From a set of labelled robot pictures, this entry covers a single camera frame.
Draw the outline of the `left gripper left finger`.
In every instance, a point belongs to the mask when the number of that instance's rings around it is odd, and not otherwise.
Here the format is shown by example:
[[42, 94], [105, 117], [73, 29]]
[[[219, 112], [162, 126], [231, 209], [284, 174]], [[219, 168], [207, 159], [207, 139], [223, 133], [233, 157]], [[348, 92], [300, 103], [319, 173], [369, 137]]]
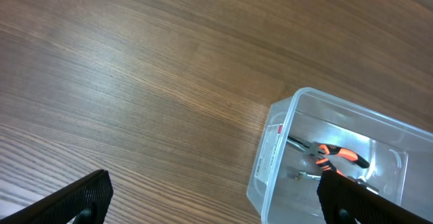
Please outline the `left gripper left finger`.
[[113, 194], [109, 172], [99, 169], [3, 218], [1, 223], [103, 223]]

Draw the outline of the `silver socket wrench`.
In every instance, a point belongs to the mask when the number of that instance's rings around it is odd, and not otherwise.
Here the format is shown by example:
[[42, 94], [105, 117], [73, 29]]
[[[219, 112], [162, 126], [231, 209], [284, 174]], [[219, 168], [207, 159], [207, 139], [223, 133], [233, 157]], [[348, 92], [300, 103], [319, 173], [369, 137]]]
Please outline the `silver socket wrench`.
[[[297, 174], [294, 177], [296, 180], [313, 180], [313, 181], [320, 181], [321, 180], [321, 176], [319, 175], [312, 175], [309, 173], [306, 173], [304, 171], [298, 171]], [[364, 180], [362, 180], [361, 178], [355, 179], [354, 177], [348, 177], [348, 179], [358, 183], [360, 186], [364, 187], [365, 189], [368, 189], [369, 191], [375, 193], [375, 194], [379, 194], [379, 189], [370, 185], [369, 183], [365, 182]]]

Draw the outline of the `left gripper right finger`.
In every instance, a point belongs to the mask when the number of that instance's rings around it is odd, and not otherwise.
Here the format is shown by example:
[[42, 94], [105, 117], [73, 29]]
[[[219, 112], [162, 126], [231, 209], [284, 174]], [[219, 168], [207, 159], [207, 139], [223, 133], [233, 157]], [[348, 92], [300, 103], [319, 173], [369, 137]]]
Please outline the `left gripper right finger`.
[[432, 224], [335, 171], [323, 171], [317, 195], [327, 224]]

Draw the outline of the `clear plastic container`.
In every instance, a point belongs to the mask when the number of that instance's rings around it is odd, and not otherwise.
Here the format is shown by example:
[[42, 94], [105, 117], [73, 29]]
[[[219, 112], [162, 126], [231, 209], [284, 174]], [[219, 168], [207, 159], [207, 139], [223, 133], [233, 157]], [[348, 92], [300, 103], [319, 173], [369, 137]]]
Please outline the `clear plastic container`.
[[321, 176], [312, 156], [288, 136], [348, 148], [369, 162], [362, 169], [327, 156], [347, 177], [361, 178], [379, 196], [432, 219], [432, 134], [313, 88], [297, 90], [269, 110], [247, 196], [263, 223], [322, 223], [319, 181], [296, 180], [298, 171]]

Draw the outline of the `orange black needle-nose pliers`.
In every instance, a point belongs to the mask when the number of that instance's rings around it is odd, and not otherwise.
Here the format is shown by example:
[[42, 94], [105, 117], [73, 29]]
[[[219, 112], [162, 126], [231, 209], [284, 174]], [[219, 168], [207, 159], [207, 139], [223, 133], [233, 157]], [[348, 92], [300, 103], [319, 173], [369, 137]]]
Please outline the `orange black needle-nose pliers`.
[[368, 169], [370, 166], [369, 162], [366, 161], [364, 157], [348, 148], [326, 143], [310, 142], [290, 135], [286, 139], [286, 142], [304, 154], [312, 156], [315, 159], [315, 164], [322, 171], [335, 171], [338, 174], [344, 176], [344, 174], [334, 166], [327, 156], [339, 156], [345, 158], [349, 162], [356, 164], [362, 169]]

